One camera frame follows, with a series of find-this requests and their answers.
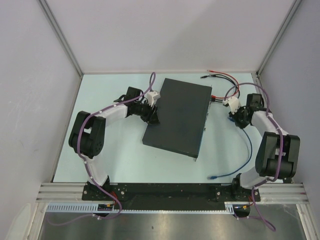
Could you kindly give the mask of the black network switch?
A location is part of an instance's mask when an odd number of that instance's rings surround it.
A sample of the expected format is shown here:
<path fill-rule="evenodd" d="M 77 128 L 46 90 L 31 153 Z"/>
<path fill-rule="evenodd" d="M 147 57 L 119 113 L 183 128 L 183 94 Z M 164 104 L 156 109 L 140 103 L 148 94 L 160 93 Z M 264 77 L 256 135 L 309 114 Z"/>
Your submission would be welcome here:
<path fill-rule="evenodd" d="M 157 100 L 159 124 L 148 125 L 142 143 L 198 158 L 212 87 L 165 78 Z"/>

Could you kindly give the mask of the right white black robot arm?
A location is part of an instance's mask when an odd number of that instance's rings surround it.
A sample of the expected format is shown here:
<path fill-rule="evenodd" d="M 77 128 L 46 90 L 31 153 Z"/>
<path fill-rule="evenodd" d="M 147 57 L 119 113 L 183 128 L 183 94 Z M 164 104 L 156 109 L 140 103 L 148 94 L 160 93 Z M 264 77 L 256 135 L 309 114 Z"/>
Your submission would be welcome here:
<path fill-rule="evenodd" d="M 237 127 L 243 130 L 253 126 L 262 137 L 254 167 L 232 180 L 232 198 L 244 201 L 258 186 L 293 178 L 297 172 L 301 140 L 279 126 L 264 105 L 262 95 L 248 94 L 244 106 L 237 97 L 231 96 L 223 101 L 223 105 L 230 108 L 229 117 Z"/>

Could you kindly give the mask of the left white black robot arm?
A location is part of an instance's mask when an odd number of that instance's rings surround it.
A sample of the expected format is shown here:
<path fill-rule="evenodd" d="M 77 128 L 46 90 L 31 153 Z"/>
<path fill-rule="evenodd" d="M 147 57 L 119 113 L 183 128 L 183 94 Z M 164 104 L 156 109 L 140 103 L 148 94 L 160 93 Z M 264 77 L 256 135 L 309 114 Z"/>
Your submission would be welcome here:
<path fill-rule="evenodd" d="M 149 125 L 158 124 L 156 102 L 160 97 L 160 93 L 155 90 L 143 93 L 141 89 L 128 87 L 126 94 L 121 95 L 110 107 L 100 110 L 97 114 L 78 112 L 68 145 L 75 153 L 80 154 L 89 182 L 95 184 L 93 194 L 98 199 L 105 200 L 111 193 L 111 188 L 105 184 L 109 176 L 98 159 L 104 146 L 106 128 L 132 115 L 139 116 Z"/>

